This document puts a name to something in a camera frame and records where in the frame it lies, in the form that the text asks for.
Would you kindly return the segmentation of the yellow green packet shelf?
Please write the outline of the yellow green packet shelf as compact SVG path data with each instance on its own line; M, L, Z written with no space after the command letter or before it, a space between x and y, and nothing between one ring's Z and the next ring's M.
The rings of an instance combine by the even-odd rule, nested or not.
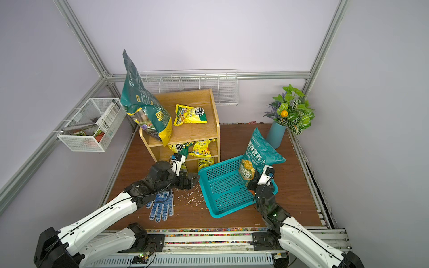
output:
M172 150L174 154L180 154L188 158L189 150L193 146L194 142L185 142L183 144L169 144L168 148Z

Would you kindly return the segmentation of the teal orange soil bag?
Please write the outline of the teal orange soil bag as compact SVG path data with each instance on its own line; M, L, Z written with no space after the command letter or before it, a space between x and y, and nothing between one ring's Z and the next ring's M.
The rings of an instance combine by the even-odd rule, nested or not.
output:
M239 174L245 186L248 186L249 182L256 177L256 173L261 174L266 165L273 166L285 161L286 159L263 138L259 129L256 128L247 145L246 152L242 156Z

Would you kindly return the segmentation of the teal plastic basket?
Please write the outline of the teal plastic basket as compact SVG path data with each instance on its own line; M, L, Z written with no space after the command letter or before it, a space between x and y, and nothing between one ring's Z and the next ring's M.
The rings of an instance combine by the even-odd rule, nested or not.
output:
M198 172L204 200L214 218L221 218L255 204L255 192L247 190L239 174L242 156L222 161ZM278 187L273 180L273 193Z

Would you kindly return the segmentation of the yellow fertilizer packet top shelf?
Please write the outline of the yellow fertilizer packet top shelf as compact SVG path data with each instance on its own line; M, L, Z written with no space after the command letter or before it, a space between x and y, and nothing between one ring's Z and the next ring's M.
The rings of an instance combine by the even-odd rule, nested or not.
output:
M202 107L190 107L176 104L175 114L174 126L207 123L207 116Z

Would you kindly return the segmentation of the dark green yellow fertilizer bag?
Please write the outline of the dark green yellow fertilizer bag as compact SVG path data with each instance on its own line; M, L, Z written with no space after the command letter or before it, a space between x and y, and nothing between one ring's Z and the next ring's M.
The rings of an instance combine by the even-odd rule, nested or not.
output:
M121 104L143 131L166 146L173 132L171 115L144 87L141 76L126 51L123 51L122 57L126 68L126 79Z

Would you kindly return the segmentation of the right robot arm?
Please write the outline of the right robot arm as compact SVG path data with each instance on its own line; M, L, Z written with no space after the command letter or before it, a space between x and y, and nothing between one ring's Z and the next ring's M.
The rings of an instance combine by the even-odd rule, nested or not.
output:
M358 255L323 242L277 203L273 193L274 174L275 170L266 166L249 182L248 189L255 192L255 208L278 245L310 268L362 268Z

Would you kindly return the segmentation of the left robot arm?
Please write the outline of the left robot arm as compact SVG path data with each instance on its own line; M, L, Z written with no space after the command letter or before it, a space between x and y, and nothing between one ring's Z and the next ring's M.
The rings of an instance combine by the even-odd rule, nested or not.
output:
M83 268L115 252L155 250L157 245L138 223L103 239L96 236L143 207L151 210L150 220L166 221L174 214L174 189L191 190L199 178L181 161L155 163L143 180L132 183L98 210L58 231L50 227L42 232L34 264L38 268Z

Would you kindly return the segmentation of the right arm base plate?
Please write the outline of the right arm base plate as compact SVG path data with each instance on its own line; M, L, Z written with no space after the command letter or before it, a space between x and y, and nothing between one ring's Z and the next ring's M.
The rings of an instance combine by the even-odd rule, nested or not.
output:
M251 246L255 251L286 251L281 247L279 241L281 236L272 230L252 233Z

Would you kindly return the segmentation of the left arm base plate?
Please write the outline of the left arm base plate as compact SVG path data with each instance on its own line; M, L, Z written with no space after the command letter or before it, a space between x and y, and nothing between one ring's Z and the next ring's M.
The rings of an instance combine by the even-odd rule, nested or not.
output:
M137 238L129 249L119 251L118 253L162 252L164 242L164 234L146 234Z

